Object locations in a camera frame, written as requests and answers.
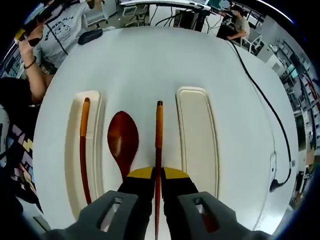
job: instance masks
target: round white table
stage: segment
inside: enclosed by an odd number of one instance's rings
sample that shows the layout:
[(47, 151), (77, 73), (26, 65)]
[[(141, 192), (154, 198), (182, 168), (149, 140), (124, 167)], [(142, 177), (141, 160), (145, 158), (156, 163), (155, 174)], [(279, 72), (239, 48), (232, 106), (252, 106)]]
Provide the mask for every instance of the round white table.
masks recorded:
[[(296, 123), (279, 77), (257, 57), (238, 50), (278, 113), (292, 160), (296, 160)], [(192, 30), (151, 26), (104, 32), (92, 42), (77, 45), (47, 90), (35, 129), (33, 166), (44, 217), (53, 229), (75, 222), (66, 187), (65, 144), (76, 94), (97, 90), (106, 105), (101, 161), (103, 188), (107, 192), (116, 191), (122, 183), (107, 141), (110, 121), (119, 111), (134, 119), (139, 132), (139, 149), (131, 170), (154, 166), (156, 104), (162, 100), (162, 165), (182, 169), (176, 92), (183, 86), (203, 88), (210, 98), (219, 152), (218, 199), (236, 212), (243, 226), (274, 232), (289, 204), (297, 171), (293, 167), (289, 181), (269, 192), (272, 132), (277, 153), (276, 178), (284, 181), (289, 170), (285, 139), (275, 116), (253, 88), (230, 43)], [(153, 219), (154, 214), (146, 239), (154, 238)], [(162, 213), (159, 239), (169, 238)]]

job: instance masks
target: wooden chopstick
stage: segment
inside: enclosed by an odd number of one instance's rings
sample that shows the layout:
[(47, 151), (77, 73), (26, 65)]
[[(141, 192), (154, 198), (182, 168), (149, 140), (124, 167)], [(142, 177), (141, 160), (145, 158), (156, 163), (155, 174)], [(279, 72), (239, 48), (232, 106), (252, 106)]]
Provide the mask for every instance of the wooden chopstick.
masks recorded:
[(161, 160), (163, 145), (163, 128), (164, 128), (164, 107), (163, 102), (158, 101), (156, 105), (156, 122), (155, 122), (155, 240), (158, 239), (159, 216), (160, 216), (160, 197), (161, 197)]
[(86, 203), (91, 203), (90, 190), (88, 184), (87, 176), (87, 161), (86, 161), (86, 136), (88, 127), (90, 109), (90, 99), (86, 97), (82, 105), (81, 123), (80, 123), (80, 168), (81, 168), (81, 178), (84, 190), (84, 195)]

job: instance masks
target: gray t-shirt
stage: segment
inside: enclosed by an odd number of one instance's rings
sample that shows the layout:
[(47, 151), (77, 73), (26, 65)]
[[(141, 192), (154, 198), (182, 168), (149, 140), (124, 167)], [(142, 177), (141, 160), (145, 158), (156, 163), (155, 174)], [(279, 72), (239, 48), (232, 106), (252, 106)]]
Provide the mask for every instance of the gray t-shirt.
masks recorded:
[(245, 38), (248, 39), (249, 38), (249, 35), (250, 35), (250, 26), (249, 26), (249, 23), (248, 21), (242, 17), (241, 19), (237, 18), (235, 20), (235, 23), (234, 23), (234, 29), (237, 31), (237, 32), (240, 32), (241, 30), (245, 30)]
[[(48, 24), (67, 53), (77, 44), (77, 37), (82, 30), (82, 16), (89, 10), (87, 2), (81, 1), (64, 10), (56, 20)], [(41, 63), (41, 56), (56, 68), (65, 60), (67, 55), (56, 38), (48, 26), (44, 25), (43, 37), (33, 49), (38, 64)]]

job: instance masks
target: red wooden spoon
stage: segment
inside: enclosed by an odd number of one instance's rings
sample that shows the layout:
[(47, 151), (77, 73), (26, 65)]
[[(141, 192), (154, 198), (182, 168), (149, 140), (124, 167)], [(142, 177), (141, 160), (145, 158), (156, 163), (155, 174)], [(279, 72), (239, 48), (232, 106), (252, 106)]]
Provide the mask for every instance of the red wooden spoon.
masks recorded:
[(124, 180), (130, 172), (139, 146), (138, 129), (129, 114), (119, 111), (114, 115), (108, 129), (107, 140)]

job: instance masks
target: red chopstick with yellow tip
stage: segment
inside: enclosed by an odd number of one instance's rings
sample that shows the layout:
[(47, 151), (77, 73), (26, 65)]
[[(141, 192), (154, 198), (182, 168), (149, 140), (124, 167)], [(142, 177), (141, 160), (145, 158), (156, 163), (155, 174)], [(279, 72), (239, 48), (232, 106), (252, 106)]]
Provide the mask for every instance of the red chopstick with yellow tip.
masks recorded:
[(159, 215), (160, 215), (160, 197), (161, 197), (161, 159), (164, 128), (164, 107), (163, 102), (158, 101), (156, 105), (155, 122), (155, 240), (158, 239)]
[(91, 203), (90, 190), (88, 184), (87, 175), (87, 161), (86, 161), (86, 137), (87, 137), (87, 126), (89, 118), (90, 99), (86, 97), (82, 105), (81, 123), (80, 123), (80, 169), (82, 185), (85, 195), (86, 203)]

